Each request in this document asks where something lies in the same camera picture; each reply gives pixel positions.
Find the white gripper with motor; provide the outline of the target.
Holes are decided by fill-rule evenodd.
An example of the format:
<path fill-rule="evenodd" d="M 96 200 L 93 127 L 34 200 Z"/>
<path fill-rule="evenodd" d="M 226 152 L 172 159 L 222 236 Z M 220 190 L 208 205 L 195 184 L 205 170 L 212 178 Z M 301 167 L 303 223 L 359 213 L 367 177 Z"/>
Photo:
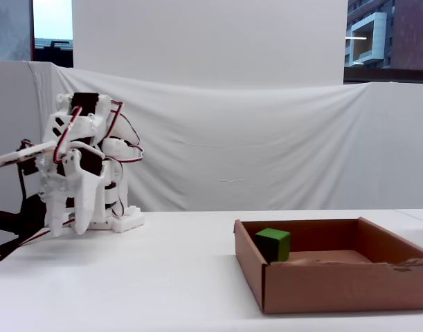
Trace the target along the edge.
<path fill-rule="evenodd" d="M 62 233 L 68 181 L 75 181 L 75 231 L 84 234 L 89 227 L 96 206 L 96 192 L 101 180 L 104 156 L 95 149 L 69 147 L 57 149 L 57 163 L 40 169 L 40 197 L 46 204 L 45 224 L 51 234 L 58 237 Z M 58 174 L 57 168 L 63 171 Z"/>

